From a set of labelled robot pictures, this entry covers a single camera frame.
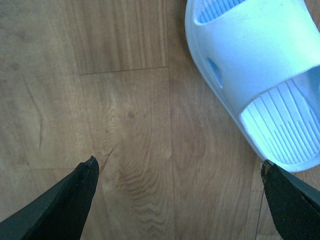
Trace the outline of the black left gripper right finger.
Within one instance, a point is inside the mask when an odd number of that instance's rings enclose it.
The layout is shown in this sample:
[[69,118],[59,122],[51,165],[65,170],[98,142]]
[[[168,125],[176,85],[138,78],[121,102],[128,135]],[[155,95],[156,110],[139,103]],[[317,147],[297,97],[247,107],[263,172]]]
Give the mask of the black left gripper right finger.
[[284,240],[320,238],[320,191],[270,160],[260,170],[269,210]]

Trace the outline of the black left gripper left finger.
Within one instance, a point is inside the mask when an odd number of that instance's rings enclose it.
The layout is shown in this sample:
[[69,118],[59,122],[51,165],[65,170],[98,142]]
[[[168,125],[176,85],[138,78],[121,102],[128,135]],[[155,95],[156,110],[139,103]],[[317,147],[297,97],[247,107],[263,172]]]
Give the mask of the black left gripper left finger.
[[2,240],[79,240],[99,179],[94,156],[0,223]]

